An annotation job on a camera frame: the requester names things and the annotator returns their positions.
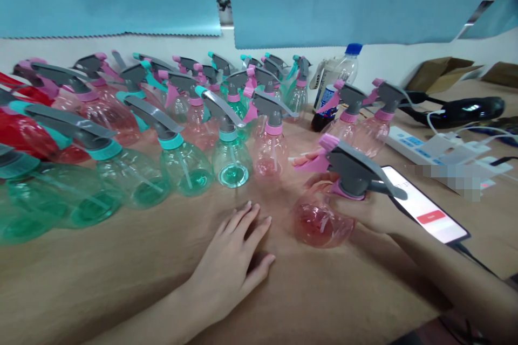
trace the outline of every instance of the white wall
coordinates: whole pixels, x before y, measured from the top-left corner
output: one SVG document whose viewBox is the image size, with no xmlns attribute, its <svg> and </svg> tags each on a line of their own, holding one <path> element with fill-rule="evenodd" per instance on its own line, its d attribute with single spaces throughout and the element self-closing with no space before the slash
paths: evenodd
<svg viewBox="0 0 518 345">
<path fill-rule="evenodd" d="M 110 51 L 118 50 L 127 63 L 133 61 L 134 51 L 149 54 L 171 62 L 171 55 L 190 57 L 203 64 L 210 64 L 208 51 L 214 51 L 233 60 L 240 66 L 239 55 L 251 54 L 260 59 L 265 50 L 237 50 L 234 44 L 234 29 L 224 28 L 221 37 L 187 36 L 114 36 L 105 38 L 70 38 L 70 39 L 1 39 L 0 71 L 10 73 L 13 65 L 22 59 L 41 57 L 50 64 L 72 66 L 76 59 L 105 52 L 111 58 Z M 301 49 L 272 49 L 288 63 L 294 54 L 304 55 L 314 64 L 314 70 L 323 58 L 341 56 L 344 47 L 312 47 Z M 464 40 L 451 43 L 427 43 L 417 45 L 367 45 L 359 56 L 359 72 L 355 86 L 366 92 L 372 88 L 371 81 L 384 78 L 395 85 L 406 86 L 419 64 L 427 59 L 454 56 L 475 61 L 476 65 L 485 65 L 478 75 L 486 72 L 498 61 L 518 63 L 518 28 L 497 37 Z M 315 91 L 310 93 L 310 101 L 315 98 Z"/>
</svg>

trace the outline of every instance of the hand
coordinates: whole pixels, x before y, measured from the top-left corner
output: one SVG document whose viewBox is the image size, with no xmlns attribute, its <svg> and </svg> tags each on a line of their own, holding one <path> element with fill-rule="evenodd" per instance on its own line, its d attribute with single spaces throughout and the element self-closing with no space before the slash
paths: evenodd
<svg viewBox="0 0 518 345">
<path fill-rule="evenodd" d="M 295 158 L 293 165 L 304 164 L 315 159 L 320 150 L 312 151 L 302 157 Z M 321 181 L 335 182 L 340 177 L 336 172 L 324 172 L 312 175 L 304 187 L 311 189 Z M 387 195 L 374 191 L 368 192 L 363 201 L 353 201 L 336 194 L 325 194 L 326 202 L 338 213 L 348 215 L 376 233 L 396 233 L 411 220 L 405 217 L 392 203 Z"/>
<path fill-rule="evenodd" d="M 271 224 L 268 217 L 247 240 L 245 233 L 259 213 L 259 204 L 251 202 L 221 223 L 191 278 L 182 287 L 193 306 L 212 325 L 225 318 L 267 276 L 275 256 L 265 256 L 247 274 L 252 255 Z"/>
</svg>

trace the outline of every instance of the power strip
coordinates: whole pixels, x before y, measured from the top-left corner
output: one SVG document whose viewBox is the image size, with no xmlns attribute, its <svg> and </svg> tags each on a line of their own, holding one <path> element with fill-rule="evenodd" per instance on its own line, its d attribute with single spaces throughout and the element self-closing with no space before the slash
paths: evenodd
<svg viewBox="0 0 518 345">
<path fill-rule="evenodd" d="M 410 159 L 417 165 L 445 165 L 437 158 L 432 158 L 429 154 L 421 150 L 424 143 L 421 139 L 409 134 L 399 127 L 391 126 L 386 143 L 394 150 Z M 480 190 L 494 186 L 496 182 L 487 179 L 480 183 Z"/>
</svg>

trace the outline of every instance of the water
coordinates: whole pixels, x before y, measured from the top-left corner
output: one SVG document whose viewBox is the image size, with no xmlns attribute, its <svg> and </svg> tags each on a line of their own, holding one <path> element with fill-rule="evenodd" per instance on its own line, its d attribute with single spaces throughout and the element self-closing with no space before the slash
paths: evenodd
<svg viewBox="0 0 518 345">
<path fill-rule="evenodd" d="M 182 177 L 178 185 L 180 192 L 186 197 L 195 197 L 203 194 L 208 190 L 214 180 L 212 174 L 204 169 L 191 171 L 189 179 L 192 188 L 189 187 L 189 180 L 185 175 Z"/>
<path fill-rule="evenodd" d="M 158 205 L 167 198 L 171 191 L 169 183 L 162 177 L 150 179 L 149 182 L 152 186 L 142 182 L 133 193 L 133 202 L 140 208 L 151 208 Z"/>
<path fill-rule="evenodd" d="M 218 180 L 231 189 L 242 186 L 248 180 L 248 169 L 241 163 L 232 163 L 221 169 Z"/>
<path fill-rule="evenodd" d="M 90 198 L 81 201 L 72 212 L 70 215 L 72 226 L 85 227 L 98 224 L 112 216 L 120 207 L 120 202 L 104 190 L 96 193 L 92 198 L 94 201 Z"/>
</svg>

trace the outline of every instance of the phone screen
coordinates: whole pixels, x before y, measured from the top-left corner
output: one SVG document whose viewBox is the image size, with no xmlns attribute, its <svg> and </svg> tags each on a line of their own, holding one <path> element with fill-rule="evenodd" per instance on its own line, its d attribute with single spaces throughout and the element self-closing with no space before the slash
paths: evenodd
<svg viewBox="0 0 518 345">
<path fill-rule="evenodd" d="M 468 231 L 398 173 L 394 167 L 384 166 L 382 168 L 392 184 L 405 190 L 408 194 L 408 199 L 405 201 L 398 198 L 393 198 L 393 200 L 399 203 L 407 215 L 414 218 L 428 233 L 445 244 L 469 237 Z"/>
</svg>

